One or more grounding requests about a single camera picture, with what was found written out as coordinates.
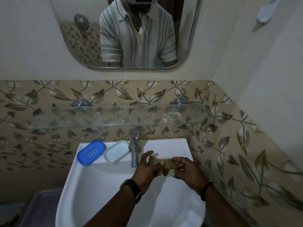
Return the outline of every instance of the chrome faucet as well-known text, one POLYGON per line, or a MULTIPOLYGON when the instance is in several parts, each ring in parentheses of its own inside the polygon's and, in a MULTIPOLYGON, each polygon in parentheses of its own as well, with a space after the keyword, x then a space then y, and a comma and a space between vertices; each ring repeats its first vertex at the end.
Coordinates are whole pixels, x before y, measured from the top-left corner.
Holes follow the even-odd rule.
POLYGON ((129 131, 129 150, 131 152, 131 167, 137 168, 138 167, 138 154, 139 154, 139 130, 134 128, 129 131))

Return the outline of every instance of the wristwatch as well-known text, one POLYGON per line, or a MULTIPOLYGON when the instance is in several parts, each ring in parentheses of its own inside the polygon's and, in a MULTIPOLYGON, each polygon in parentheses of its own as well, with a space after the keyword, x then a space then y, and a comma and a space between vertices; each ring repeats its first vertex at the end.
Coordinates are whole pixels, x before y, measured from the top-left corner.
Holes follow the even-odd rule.
POLYGON ((140 188, 138 187, 137 183, 135 183, 134 180, 131 179, 126 179, 120 186, 120 189, 122 186, 128 186, 131 188, 131 190, 134 193, 134 197, 136 199, 136 204, 140 201, 141 197, 142 197, 142 192, 140 190, 140 188))

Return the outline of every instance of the person's right hand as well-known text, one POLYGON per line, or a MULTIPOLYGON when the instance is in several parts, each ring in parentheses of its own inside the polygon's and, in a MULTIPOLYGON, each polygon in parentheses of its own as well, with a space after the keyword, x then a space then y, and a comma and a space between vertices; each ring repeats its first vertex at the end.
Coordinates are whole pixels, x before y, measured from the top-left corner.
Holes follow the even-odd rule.
POLYGON ((184 157, 173 157, 172 160, 184 164, 184 169, 176 169, 172 176, 183 180, 189 188, 193 189, 199 196, 203 187, 207 184, 207 178, 195 162, 184 157))

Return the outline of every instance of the sink basin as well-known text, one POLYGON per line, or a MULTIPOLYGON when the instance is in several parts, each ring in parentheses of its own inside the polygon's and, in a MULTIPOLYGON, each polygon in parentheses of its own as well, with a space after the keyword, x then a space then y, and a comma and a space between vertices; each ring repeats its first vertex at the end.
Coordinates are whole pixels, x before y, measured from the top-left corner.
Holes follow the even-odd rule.
MULTIPOLYGON (((81 143, 77 153, 88 144, 81 143)), ((140 154, 153 150, 158 158, 183 156, 192 160, 186 139, 140 141, 140 146, 140 154)), ((87 167, 75 158, 58 205, 56 227, 85 225, 134 171, 131 154, 117 164, 108 163, 101 156, 87 167)), ((183 181, 159 176, 135 206, 127 227, 200 227, 204 216, 205 203, 183 181)))

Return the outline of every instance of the striped shirt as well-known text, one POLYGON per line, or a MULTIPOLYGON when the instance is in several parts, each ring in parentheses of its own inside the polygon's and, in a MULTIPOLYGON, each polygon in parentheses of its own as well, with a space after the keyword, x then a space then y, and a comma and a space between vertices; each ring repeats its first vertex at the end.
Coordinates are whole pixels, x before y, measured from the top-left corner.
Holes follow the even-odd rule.
POLYGON ((161 68, 176 60, 172 16, 158 3, 152 4, 142 25, 139 32, 135 30, 121 0, 117 5, 113 1, 100 15, 102 60, 130 68, 161 68))

